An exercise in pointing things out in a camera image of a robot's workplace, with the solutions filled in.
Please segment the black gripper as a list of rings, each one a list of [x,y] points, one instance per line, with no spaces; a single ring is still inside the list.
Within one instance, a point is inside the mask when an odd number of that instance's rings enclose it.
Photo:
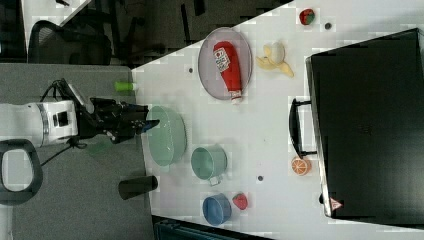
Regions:
[[[90,139],[104,134],[113,144],[132,139],[136,134],[147,132],[157,126],[159,120],[146,120],[147,106],[117,102],[113,99],[91,98],[93,112],[80,103],[76,104],[78,136]]]

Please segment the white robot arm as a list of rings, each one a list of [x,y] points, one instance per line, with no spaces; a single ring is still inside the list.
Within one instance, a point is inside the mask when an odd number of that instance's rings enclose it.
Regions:
[[[1,139],[25,139],[38,148],[104,134],[118,144],[159,124],[148,113],[146,106],[99,98],[89,107],[72,100],[3,103]]]

